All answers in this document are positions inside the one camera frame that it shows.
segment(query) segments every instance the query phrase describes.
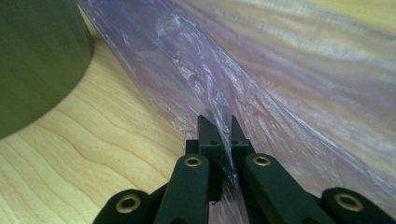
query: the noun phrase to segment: dark green container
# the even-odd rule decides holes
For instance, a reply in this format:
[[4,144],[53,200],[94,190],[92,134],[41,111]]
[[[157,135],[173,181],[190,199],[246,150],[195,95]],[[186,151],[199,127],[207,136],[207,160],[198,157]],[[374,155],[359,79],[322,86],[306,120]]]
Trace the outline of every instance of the dark green container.
[[73,0],[0,0],[0,138],[59,103],[93,52]]

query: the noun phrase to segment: plastic bag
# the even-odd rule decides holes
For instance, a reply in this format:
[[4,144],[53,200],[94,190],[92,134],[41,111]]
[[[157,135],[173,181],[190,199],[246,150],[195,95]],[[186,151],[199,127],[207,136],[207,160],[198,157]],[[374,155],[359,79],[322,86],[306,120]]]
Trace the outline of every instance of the plastic bag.
[[[234,114],[256,151],[308,192],[353,189],[395,216],[395,36],[303,1],[79,3],[186,138],[196,137],[202,114],[229,151]],[[228,161],[210,220],[247,222]]]

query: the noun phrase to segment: wooden table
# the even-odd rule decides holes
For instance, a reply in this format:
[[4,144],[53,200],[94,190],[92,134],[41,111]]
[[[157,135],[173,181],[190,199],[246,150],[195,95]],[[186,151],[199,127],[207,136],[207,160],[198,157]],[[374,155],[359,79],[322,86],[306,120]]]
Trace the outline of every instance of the wooden table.
[[[314,2],[396,33],[395,1]],[[78,85],[45,116],[0,140],[0,223],[91,223],[115,193],[150,193],[167,182],[183,154],[182,133],[92,35],[92,63]]]

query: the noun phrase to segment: table surface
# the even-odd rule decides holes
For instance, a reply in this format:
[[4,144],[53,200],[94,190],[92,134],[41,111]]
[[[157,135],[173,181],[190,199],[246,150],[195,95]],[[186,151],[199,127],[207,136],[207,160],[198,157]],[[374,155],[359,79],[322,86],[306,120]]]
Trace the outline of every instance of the table surface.
[[[315,4],[396,34],[396,1]],[[0,140],[0,223],[92,223],[124,189],[166,183],[184,136],[158,115],[91,27],[91,65],[58,105]]]

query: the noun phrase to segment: translucent plastic sheet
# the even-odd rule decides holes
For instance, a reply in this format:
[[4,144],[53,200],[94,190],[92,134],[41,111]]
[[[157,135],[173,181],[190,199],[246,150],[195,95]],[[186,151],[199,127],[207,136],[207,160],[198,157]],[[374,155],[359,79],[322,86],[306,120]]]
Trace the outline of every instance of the translucent plastic sheet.
[[[136,86],[186,138],[231,114],[307,191],[396,210],[396,36],[304,1],[80,0]],[[232,165],[212,223],[247,222]]]

